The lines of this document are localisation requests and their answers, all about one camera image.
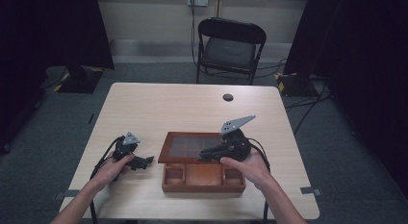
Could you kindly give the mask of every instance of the baseboard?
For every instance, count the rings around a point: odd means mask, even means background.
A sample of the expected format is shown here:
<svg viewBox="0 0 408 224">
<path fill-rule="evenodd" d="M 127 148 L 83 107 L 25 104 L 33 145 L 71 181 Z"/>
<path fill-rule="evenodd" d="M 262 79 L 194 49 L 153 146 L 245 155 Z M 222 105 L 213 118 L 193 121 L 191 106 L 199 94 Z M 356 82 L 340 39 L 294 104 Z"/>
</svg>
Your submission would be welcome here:
<svg viewBox="0 0 408 224">
<path fill-rule="evenodd" d="M 267 43 L 260 62 L 279 62 L 286 59 L 291 46 L 291 43 Z M 113 60 L 116 63 L 192 62 L 191 44 L 188 42 L 113 39 L 110 42 L 110 47 Z M 193 47 L 193 52 L 196 56 L 197 45 Z"/>
</svg>

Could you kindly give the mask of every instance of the human hand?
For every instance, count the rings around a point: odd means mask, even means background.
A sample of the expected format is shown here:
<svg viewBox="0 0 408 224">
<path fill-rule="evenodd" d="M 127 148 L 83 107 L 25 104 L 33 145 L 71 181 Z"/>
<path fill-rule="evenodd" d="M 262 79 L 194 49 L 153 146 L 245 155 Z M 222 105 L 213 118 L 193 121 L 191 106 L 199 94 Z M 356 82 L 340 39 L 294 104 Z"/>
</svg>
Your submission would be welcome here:
<svg viewBox="0 0 408 224">
<path fill-rule="evenodd" d="M 115 162 L 114 158 L 112 158 L 114 152 L 111 152 L 107 159 L 102 163 L 102 166 L 99 168 L 98 172 L 95 176 L 91 179 L 98 184 L 99 190 L 105 187 L 105 185 L 109 184 L 114 178 L 119 174 L 126 174 L 130 171 L 128 166 L 125 166 L 127 162 L 130 162 L 135 155 L 129 154 L 123 157 L 118 162 Z"/>
<path fill-rule="evenodd" d="M 260 153 L 254 148 L 251 148 L 248 157 L 242 162 L 227 157 L 223 157 L 219 161 L 226 166 L 240 170 L 243 176 L 258 189 L 261 189 L 268 179 L 274 180 Z"/>
</svg>

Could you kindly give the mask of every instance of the chair seat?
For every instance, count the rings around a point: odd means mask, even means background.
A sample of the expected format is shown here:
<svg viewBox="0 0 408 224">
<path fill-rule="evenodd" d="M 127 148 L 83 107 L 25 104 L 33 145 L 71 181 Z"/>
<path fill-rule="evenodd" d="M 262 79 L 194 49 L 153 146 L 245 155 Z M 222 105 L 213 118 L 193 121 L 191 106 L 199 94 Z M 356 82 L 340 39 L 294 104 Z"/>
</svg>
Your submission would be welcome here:
<svg viewBox="0 0 408 224">
<path fill-rule="evenodd" d="M 255 51 L 255 44 L 210 37 L 202 56 L 202 63 L 250 71 L 253 67 Z"/>
</svg>

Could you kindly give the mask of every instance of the wooden table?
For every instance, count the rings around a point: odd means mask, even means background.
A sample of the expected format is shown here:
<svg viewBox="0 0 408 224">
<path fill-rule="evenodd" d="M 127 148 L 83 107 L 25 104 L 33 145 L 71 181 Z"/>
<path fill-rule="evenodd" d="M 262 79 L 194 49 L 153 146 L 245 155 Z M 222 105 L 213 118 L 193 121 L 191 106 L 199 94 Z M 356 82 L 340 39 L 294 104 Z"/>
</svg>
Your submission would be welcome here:
<svg viewBox="0 0 408 224">
<path fill-rule="evenodd" d="M 222 96 L 230 93 L 232 102 Z M 137 156 L 155 156 L 147 169 L 120 176 L 94 202 L 98 218 L 254 220 L 262 219 L 265 198 L 246 182 L 242 194 L 163 193 L 157 163 L 167 132 L 216 133 L 226 120 L 256 114 L 241 127 L 264 146 L 271 174 L 306 219 L 319 217 L 293 131 L 275 87 L 116 83 L 112 85 L 69 189 L 81 189 L 112 141 L 127 132 L 140 140 Z M 65 198 L 63 209 L 71 198 Z"/>
</svg>

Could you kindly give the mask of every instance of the white wall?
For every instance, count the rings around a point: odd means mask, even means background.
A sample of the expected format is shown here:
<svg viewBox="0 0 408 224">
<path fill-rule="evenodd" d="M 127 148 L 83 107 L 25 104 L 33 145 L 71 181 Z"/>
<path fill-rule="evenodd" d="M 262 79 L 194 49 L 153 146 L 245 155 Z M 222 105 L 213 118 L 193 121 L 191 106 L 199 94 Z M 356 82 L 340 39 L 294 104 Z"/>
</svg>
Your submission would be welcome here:
<svg viewBox="0 0 408 224">
<path fill-rule="evenodd" d="M 98 0 L 109 39 L 190 42 L 187 0 Z M 261 26 L 267 43 L 292 43 L 306 0 L 221 0 L 221 17 Z M 216 0 L 195 8 L 195 25 L 216 15 Z"/>
</svg>

